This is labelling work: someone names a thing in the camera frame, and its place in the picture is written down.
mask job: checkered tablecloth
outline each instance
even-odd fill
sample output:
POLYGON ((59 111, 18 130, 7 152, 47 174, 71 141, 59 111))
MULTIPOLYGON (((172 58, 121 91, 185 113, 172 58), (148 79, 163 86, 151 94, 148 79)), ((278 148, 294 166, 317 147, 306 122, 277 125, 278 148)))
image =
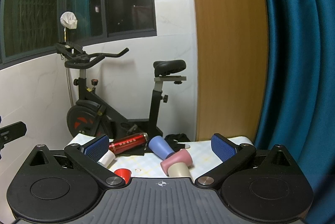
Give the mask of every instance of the checkered tablecloth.
MULTIPOLYGON (((90 141, 92 137, 78 134, 71 142, 80 145, 90 141)), ((239 145, 241 143, 252 144, 246 137, 230 138, 232 142, 239 145)), ((222 163, 222 161, 212 152, 210 141, 200 142, 185 142, 189 144, 190 148, 187 149, 193 159, 193 165, 190 167, 192 179, 196 179, 202 174, 208 172, 214 167, 222 163)), ((144 156, 129 156, 129 157, 116 157, 116 159, 108 166, 108 169, 115 171, 119 168, 127 168, 131 170, 132 177, 140 178, 166 178, 160 162, 162 160, 153 153, 145 153, 144 156)))

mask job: beige cup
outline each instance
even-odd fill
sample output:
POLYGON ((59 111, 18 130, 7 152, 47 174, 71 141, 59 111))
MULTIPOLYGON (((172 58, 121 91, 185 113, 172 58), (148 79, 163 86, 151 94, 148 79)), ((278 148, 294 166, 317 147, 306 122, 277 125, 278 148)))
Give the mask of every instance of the beige cup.
POLYGON ((172 178, 189 177, 192 179, 190 170, 188 169, 185 163, 175 163, 171 165, 168 168, 167 173, 169 174, 169 177, 172 177, 172 178))

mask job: bike seat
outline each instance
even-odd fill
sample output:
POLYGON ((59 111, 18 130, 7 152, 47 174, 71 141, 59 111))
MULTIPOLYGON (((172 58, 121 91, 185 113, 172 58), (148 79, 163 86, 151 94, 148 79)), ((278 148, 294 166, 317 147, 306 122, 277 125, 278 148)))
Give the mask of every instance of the bike seat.
POLYGON ((179 73, 186 69, 186 62, 184 60, 168 60, 168 61, 155 61, 153 63, 155 68, 155 77, 167 76, 169 74, 179 73))

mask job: red bottle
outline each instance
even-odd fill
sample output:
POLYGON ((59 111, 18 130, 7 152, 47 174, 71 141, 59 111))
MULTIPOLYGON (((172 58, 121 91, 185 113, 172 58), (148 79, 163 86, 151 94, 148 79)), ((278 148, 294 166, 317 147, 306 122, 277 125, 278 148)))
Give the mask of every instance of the red bottle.
POLYGON ((136 133, 109 143, 109 150, 112 151, 115 155, 118 155, 136 146, 147 144, 147 142, 147 133, 136 133))

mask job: adjustment knob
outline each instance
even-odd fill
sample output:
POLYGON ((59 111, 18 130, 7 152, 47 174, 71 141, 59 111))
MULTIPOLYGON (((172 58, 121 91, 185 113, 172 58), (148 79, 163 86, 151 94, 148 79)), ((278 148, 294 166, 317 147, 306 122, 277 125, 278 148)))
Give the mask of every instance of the adjustment knob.
POLYGON ((167 103, 167 100, 169 99, 169 96, 168 95, 164 95, 164 97, 163 97, 163 102, 164 103, 167 103))
POLYGON ((96 85, 98 85, 98 80, 97 79, 92 79, 91 83, 92 83, 93 86, 96 86, 96 85))

